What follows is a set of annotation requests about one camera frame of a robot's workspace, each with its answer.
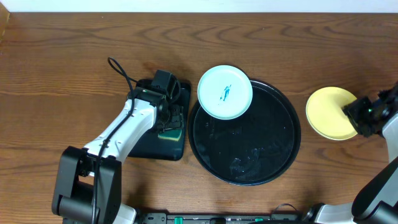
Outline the light blue plate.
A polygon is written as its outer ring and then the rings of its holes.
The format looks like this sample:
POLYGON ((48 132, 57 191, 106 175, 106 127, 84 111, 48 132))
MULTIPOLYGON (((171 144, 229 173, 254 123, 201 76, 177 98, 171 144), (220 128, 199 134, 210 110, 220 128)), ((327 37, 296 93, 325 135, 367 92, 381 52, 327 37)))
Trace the light blue plate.
POLYGON ((243 115, 252 102, 253 90, 248 76, 230 65, 207 70, 198 82, 200 106, 216 119, 229 120, 243 115))

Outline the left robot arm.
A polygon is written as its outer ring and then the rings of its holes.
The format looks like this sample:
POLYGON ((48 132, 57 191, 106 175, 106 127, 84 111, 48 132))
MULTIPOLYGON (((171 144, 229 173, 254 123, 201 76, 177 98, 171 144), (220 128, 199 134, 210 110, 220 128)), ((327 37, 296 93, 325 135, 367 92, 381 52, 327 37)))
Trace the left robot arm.
POLYGON ((83 148, 61 155, 52 212, 64 223, 134 223, 137 210, 121 201, 122 166, 146 140, 150 150, 182 142, 185 92, 136 88, 116 119, 83 148))

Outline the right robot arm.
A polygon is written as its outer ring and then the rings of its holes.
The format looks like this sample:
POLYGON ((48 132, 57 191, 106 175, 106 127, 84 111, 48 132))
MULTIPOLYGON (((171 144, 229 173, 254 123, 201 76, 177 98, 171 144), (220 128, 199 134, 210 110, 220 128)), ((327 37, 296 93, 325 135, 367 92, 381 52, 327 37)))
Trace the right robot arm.
POLYGON ((343 107, 357 132, 382 136, 389 164, 357 194, 352 203, 314 205, 302 217, 309 223, 397 223, 397 97, 364 97, 343 107))

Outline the black rectangular tray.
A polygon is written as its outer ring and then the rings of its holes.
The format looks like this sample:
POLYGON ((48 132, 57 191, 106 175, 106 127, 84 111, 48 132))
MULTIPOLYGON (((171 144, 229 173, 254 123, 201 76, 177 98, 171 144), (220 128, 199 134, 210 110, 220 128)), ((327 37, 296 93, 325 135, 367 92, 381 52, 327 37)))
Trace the black rectangular tray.
POLYGON ((187 130, 188 111, 190 104, 191 86, 187 80, 180 82, 181 94, 176 104, 183 106, 183 117, 185 127, 182 129, 182 136, 178 142, 158 138, 158 133, 152 130, 147 131, 133 147, 129 157, 146 159, 161 159, 168 161, 180 160, 185 147, 185 133, 187 130))

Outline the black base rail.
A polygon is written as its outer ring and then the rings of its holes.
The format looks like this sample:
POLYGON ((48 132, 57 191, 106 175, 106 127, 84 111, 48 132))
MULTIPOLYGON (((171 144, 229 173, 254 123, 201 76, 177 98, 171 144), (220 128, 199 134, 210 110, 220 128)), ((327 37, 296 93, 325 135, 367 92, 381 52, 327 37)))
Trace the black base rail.
POLYGON ((189 215, 166 213, 139 213, 133 224, 257 224, 305 223, 296 214, 273 215, 189 215))

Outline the black round tray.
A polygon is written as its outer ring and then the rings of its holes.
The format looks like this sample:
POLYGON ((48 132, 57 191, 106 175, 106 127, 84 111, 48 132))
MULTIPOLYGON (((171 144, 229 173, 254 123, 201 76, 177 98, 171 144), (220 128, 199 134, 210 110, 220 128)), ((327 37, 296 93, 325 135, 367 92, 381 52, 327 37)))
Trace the black round tray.
POLYGON ((266 82, 253 80, 251 85, 251 105, 240 117, 216 119, 195 103, 188 122, 198 162, 234 185, 261 185, 278 178, 300 149, 300 121, 288 98, 266 82))

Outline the yellow plate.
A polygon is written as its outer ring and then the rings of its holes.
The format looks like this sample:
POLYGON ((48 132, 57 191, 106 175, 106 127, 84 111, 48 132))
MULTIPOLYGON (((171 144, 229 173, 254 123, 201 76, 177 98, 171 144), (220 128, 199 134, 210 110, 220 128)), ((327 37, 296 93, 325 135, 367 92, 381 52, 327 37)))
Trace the yellow plate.
POLYGON ((357 135, 357 131, 344 114, 344 106, 357 99, 343 88, 328 86, 310 95, 305 113, 310 126, 321 136, 343 141, 357 135))

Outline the green scouring sponge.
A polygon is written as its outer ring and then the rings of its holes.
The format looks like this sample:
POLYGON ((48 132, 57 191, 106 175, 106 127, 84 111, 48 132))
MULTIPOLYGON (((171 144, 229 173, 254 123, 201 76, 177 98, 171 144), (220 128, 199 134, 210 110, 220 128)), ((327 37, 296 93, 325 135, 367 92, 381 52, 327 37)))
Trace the green scouring sponge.
POLYGON ((182 136, 181 129, 173 129, 169 131, 165 131, 163 133, 158 134, 159 139, 168 140, 168 141, 176 141, 178 142, 182 136))

